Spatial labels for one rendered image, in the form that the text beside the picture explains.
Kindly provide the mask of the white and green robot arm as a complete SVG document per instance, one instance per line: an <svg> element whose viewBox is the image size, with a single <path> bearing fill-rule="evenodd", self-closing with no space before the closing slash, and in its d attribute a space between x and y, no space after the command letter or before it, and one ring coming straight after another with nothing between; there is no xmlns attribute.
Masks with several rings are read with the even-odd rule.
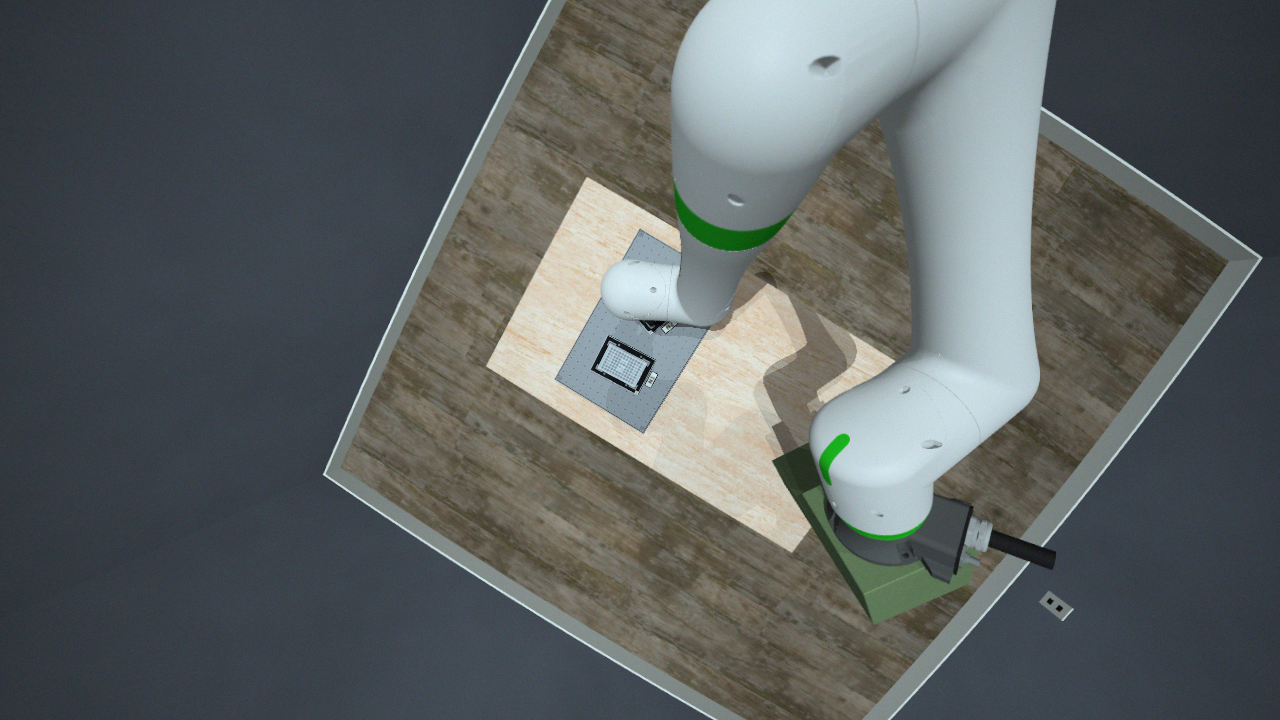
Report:
<svg viewBox="0 0 1280 720"><path fill-rule="evenodd" d="M877 565L922 560L947 584L963 564L979 568L966 547L1050 570L1056 560L933 493L1041 380L1030 222L1055 6L710 0L671 82L681 264L625 259L602 279L620 319L716 325L835 154L878 117L908 247L911 346L824 404L809 446L838 541Z"/></svg>

